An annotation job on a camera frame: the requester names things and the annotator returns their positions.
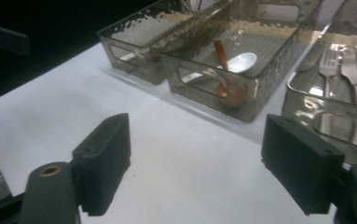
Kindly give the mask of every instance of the fork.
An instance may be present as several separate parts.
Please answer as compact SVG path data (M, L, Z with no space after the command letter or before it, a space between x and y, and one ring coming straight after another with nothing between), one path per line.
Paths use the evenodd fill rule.
M330 97L330 78L338 73L338 51L331 47L324 48L318 66L318 72L325 78L323 97ZM323 114L320 120L320 132L331 134L332 121L328 114Z

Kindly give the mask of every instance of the utensil tray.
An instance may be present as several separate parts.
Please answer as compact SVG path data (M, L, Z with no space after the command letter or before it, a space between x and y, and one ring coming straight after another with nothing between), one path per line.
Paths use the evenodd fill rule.
M230 1L161 52L171 91L235 119L254 120L309 46L319 5L311 0ZM285 7L297 9L293 19L286 18L289 10ZM255 53L255 65L242 73L218 67L215 40L223 42L228 60L244 52ZM243 104L223 103L217 89L226 80L247 88Z
M346 1L342 5L327 32L289 78L282 115L294 119L342 150L347 163L357 163L357 144L352 143L357 125L353 87L347 78L337 73L330 79L330 98L323 97L325 79L318 68L323 49L330 48L339 52L341 69L342 57L350 47L355 47L357 59L357 1ZM331 120L328 133L321 128L324 116Z

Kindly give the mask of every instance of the plastic organizer bin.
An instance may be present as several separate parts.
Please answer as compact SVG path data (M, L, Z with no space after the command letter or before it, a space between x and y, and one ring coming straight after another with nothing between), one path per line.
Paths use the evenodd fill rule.
M323 55L331 53L336 56L322 60ZM321 75L327 63L336 64L328 80ZM357 76L353 85L344 74L355 75L355 67L357 1L350 0L341 6L326 33L289 78L282 110L283 116L342 150L351 164L357 163Z
M318 0L232 0L180 35L162 58L171 91L230 117L252 121L313 39ZM244 52L254 66L220 67L215 41L227 61Z
M225 2L160 0L97 35L114 68L159 84L166 78L159 50Z

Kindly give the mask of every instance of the white surface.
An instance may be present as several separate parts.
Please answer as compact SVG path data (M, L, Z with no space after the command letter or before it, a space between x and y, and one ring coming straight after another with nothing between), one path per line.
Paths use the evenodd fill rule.
M83 223L333 223L306 217L261 162L267 113L252 123L113 71L102 46L0 97L0 168L13 195L40 165L70 161L103 120L130 115L131 167L103 217Z

